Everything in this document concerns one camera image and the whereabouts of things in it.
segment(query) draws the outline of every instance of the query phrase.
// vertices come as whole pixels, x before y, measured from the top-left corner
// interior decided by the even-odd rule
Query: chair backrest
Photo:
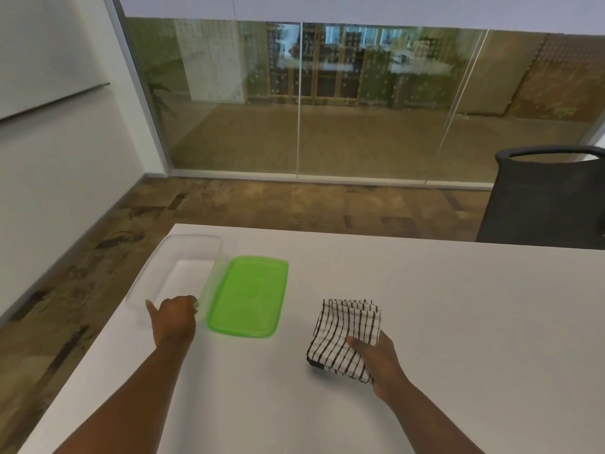
[[[541,163],[531,154],[592,154],[598,159]],[[605,149],[533,146],[495,155],[498,175],[477,242],[605,249]]]

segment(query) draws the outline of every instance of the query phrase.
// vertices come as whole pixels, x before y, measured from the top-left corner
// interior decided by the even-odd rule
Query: kitchen towel
[[[324,300],[307,361],[317,368],[368,383],[370,374],[364,360],[345,339],[350,335],[376,345],[380,316],[380,308],[371,300]]]

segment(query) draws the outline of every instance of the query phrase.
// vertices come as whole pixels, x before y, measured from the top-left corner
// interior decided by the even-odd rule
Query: floor
[[[165,146],[175,168],[296,173],[298,107],[209,104],[162,93]],[[588,124],[457,114],[446,110],[301,106],[299,173],[494,182],[494,154],[577,143]]]
[[[489,192],[146,178],[0,329],[0,454],[16,453],[174,223],[474,240]]]

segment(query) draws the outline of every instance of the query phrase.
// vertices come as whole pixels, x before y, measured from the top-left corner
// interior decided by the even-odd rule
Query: striped cloth
[[[345,338],[351,335],[375,345],[380,335],[380,314],[380,308],[371,300],[324,300],[307,361],[317,368],[369,382],[364,360]]]

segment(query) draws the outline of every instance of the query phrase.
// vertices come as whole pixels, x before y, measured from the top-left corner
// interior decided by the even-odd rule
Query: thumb
[[[347,339],[345,341],[352,348],[352,350],[358,352],[359,355],[361,355],[362,357],[366,354],[368,348],[371,347],[371,345],[369,345],[368,343],[364,343],[363,341],[360,341],[359,339],[353,336],[347,336]]]
[[[149,313],[149,317],[151,317],[151,321],[155,320],[155,315],[157,314],[157,308],[154,303],[149,300],[145,300],[145,305],[147,306],[147,312]]]

